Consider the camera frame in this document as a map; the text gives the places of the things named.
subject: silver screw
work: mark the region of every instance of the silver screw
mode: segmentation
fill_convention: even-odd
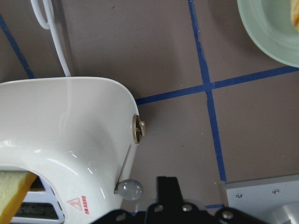
[[[224,211],[222,213],[222,217],[225,219],[232,219],[234,217],[234,214],[231,211]]]
[[[192,210],[192,205],[190,204],[184,204],[182,206],[183,211],[191,211]]]
[[[117,222],[121,222],[121,221],[125,220],[126,217],[127,217],[127,214],[126,214],[126,213],[122,213],[122,214],[120,214],[120,215],[118,215],[118,216],[116,217],[116,221],[117,221]]]
[[[279,193],[279,190],[278,190],[278,189],[275,189],[275,190],[272,191],[272,193],[276,195],[276,194]]]
[[[162,205],[157,205],[155,208],[154,208],[154,212],[161,212],[161,211],[163,211],[163,206]]]

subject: bread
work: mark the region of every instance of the bread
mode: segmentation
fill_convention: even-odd
[[[299,0],[291,0],[291,22],[299,32]]]
[[[0,224],[9,224],[36,175],[28,171],[0,171]]]

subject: green plate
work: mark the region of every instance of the green plate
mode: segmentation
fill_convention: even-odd
[[[290,17],[290,0],[238,0],[243,25],[252,41],[271,58],[299,67],[299,33]]]

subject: warning triangle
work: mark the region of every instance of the warning triangle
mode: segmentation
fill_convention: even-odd
[[[76,209],[79,209],[80,211],[82,211],[81,202],[80,202],[80,199],[78,197],[75,198],[75,199],[67,201],[67,203],[74,206]]]

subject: white cable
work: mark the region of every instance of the white cable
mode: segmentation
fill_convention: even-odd
[[[44,28],[44,29],[50,29],[53,42],[56,48],[56,52],[59,58],[59,61],[61,63],[62,69],[64,70],[64,74],[66,77],[70,77],[71,73],[69,71],[69,68],[66,64],[64,53],[61,48],[61,44],[59,41],[59,37],[57,34],[56,26],[54,23],[54,13],[53,13],[53,6],[51,0],[43,0],[43,6],[45,8],[46,16],[48,22],[45,22],[43,15],[41,13],[41,10],[39,8],[37,0],[31,0],[31,5],[34,11],[34,14],[36,15],[36,18],[39,22],[39,24]]]

